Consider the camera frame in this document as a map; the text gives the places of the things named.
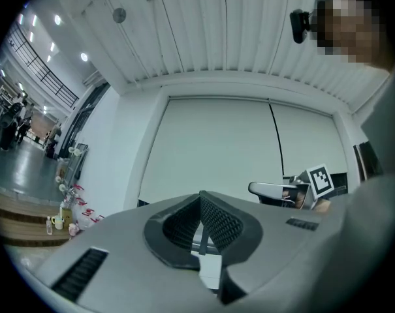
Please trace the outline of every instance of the bottle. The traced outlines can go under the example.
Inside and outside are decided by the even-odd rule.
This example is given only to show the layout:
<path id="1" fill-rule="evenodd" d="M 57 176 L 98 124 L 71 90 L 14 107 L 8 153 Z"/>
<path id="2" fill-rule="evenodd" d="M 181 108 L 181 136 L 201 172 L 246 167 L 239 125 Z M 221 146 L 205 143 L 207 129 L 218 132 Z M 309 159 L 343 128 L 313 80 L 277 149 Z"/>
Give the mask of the bottle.
<path id="1" fill-rule="evenodd" d="M 50 216 L 48 216 L 48 219 L 46 219 L 46 233 L 52 235 L 52 222 Z"/>

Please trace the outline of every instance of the wooden platform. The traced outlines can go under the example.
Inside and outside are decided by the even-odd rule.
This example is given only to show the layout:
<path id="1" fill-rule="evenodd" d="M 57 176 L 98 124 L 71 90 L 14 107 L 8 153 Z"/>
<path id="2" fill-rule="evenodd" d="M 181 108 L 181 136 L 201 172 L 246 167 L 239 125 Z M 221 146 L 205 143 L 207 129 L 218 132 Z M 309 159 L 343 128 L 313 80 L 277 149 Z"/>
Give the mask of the wooden platform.
<path id="1" fill-rule="evenodd" d="M 46 217 L 58 212 L 58 206 L 16 201 L 0 194 L 0 236 L 12 246 L 60 246 L 70 238 L 68 229 L 54 228 L 52 235 L 46 233 Z"/>

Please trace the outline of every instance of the round ceiling fixture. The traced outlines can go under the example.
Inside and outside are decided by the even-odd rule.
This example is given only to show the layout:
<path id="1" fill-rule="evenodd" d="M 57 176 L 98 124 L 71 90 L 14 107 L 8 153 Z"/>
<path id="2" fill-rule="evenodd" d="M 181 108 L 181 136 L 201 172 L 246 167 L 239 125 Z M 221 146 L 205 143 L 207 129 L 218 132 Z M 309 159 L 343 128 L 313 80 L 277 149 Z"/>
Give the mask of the round ceiling fixture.
<path id="1" fill-rule="evenodd" d="M 123 8 L 116 8 L 113 11 L 113 20 L 116 23 L 122 23 L 123 21 L 125 21 L 126 18 L 126 10 L 124 10 Z"/>
<path id="2" fill-rule="evenodd" d="M 60 25 L 60 24 L 61 24 L 61 18 L 59 17 L 59 15 L 55 15 L 55 23 L 56 23 L 57 25 Z"/>

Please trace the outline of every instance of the white plastic panel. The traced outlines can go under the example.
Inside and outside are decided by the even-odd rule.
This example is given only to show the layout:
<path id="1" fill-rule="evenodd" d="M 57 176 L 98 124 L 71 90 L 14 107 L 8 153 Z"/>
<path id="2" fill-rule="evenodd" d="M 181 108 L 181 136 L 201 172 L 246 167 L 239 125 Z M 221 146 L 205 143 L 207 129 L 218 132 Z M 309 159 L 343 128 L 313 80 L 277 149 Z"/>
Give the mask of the white plastic panel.
<path id="1" fill-rule="evenodd" d="M 142 181 L 148 203 L 212 190 L 258 202 L 252 181 L 281 183 L 281 158 L 265 102 L 171 100 Z"/>
<path id="2" fill-rule="evenodd" d="M 331 174 L 346 173 L 347 163 L 334 120 L 318 113 L 272 104 L 283 151 L 284 175 L 326 164 Z"/>

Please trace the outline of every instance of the gray floor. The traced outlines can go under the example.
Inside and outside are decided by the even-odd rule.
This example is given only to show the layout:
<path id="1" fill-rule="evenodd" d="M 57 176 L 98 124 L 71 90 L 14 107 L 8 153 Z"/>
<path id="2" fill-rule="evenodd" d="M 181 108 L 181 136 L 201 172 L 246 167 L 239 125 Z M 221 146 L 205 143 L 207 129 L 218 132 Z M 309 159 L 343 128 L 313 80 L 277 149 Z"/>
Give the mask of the gray floor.
<path id="1" fill-rule="evenodd" d="M 8 152 L 0 150 L 0 186 L 42 200 L 61 201 L 57 188 L 56 160 L 44 156 L 42 149 L 24 138 Z"/>

